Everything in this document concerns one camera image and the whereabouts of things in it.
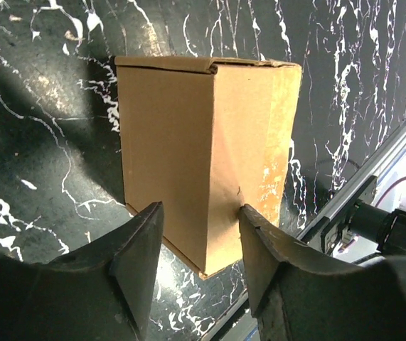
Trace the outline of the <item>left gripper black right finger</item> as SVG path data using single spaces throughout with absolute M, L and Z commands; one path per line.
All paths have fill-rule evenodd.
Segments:
M 262 340 L 406 340 L 406 256 L 362 267 L 239 211 L 252 317 Z

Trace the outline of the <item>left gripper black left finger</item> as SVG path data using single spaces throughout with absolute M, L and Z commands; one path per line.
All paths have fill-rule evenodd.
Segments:
M 153 202 L 47 264 L 0 254 L 0 340 L 144 340 L 163 228 Z

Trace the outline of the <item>brown cardboard express box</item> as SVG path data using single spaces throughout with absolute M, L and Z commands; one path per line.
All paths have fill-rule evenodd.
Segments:
M 242 258 L 238 210 L 280 221 L 301 66 L 118 56 L 124 198 L 164 204 L 164 244 L 201 278 Z

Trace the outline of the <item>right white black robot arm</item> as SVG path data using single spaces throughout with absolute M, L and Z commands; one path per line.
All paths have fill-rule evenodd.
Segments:
M 356 202 L 349 230 L 375 242 L 384 256 L 406 256 L 406 211 L 386 212 L 363 201 Z

